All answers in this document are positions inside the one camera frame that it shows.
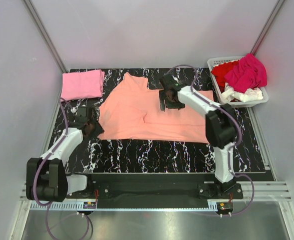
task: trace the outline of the metal floor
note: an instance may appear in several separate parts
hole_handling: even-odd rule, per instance
[[[234,212],[244,208],[234,203]],[[51,211],[49,225],[57,224],[71,211]],[[31,210],[23,240],[51,240],[43,210]],[[94,232],[86,240],[288,240],[289,236],[277,202],[253,202],[239,216],[220,218],[208,212],[105,212],[90,215]],[[70,217],[52,229],[60,240],[79,239],[87,223]]]

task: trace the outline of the wall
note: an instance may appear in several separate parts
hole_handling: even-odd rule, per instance
[[[294,203],[294,0],[285,3],[257,57],[267,69],[269,102],[255,111],[276,175]]]
[[[254,45],[276,0],[32,0],[67,68],[206,67]]]
[[[61,72],[21,0],[0,0],[0,240],[9,239],[26,163],[41,153]]]

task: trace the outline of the laundry basket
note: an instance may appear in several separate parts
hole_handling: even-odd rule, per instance
[[[213,82],[213,86],[214,86],[214,88],[216,90],[219,102],[221,104],[228,103],[233,108],[249,108],[249,107],[255,106],[257,104],[267,102],[268,101],[268,94],[267,94],[266,89],[264,87],[260,87],[260,90],[262,91],[262,96],[263,96],[262,100],[247,101],[247,102],[241,102],[241,101],[225,102],[223,97],[221,96],[221,91],[219,89],[217,80],[216,80],[215,76],[211,73],[211,71],[213,70],[215,65],[223,64],[223,63],[230,62],[230,61],[239,60],[241,58],[242,58],[242,56],[230,56],[230,57],[216,57],[216,58],[211,58],[211,59],[208,60],[208,66],[209,66],[209,70],[210,70],[210,77],[211,77],[211,80]]]

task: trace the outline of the black marble tabletop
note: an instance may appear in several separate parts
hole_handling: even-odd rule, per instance
[[[70,72],[85,72],[89,69],[73,69]],[[213,90],[209,69],[198,68],[197,90]],[[133,76],[146,77],[150,89],[160,89],[159,78],[168,69],[103,69],[105,72],[102,98],[71,101],[74,107],[92,106],[99,114],[99,106],[112,89],[122,81],[126,72]],[[191,84],[194,73],[191,68],[177,68],[174,73],[181,81]],[[72,113],[65,107],[70,116]],[[248,111],[235,109],[243,141],[234,151],[235,172],[264,172],[264,164],[254,135]],[[50,146],[59,138],[64,128],[63,115],[59,111],[51,137]],[[69,173],[205,173],[214,172],[215,160],[209,144],[159,140],[87,140],[71,154],[66,165]]]

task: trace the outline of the folded pink towel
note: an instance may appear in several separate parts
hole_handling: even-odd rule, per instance
[[[225,76],[227,83],[236,92],[245,93],[247,89],[267,85],[267,73],[263,64],[251,53],[239,60],[239,64]]]
[[[61,97],[66,101],[100,98],[104,76],[101,70],[64,73]]]
[[[98,138],[142,139],[208,143],[205,119],[191,107],[161,111],[159,90],[147,88],[148,79],[125,73],[100,106]],[[200,91],[213,99],[212,91]]]

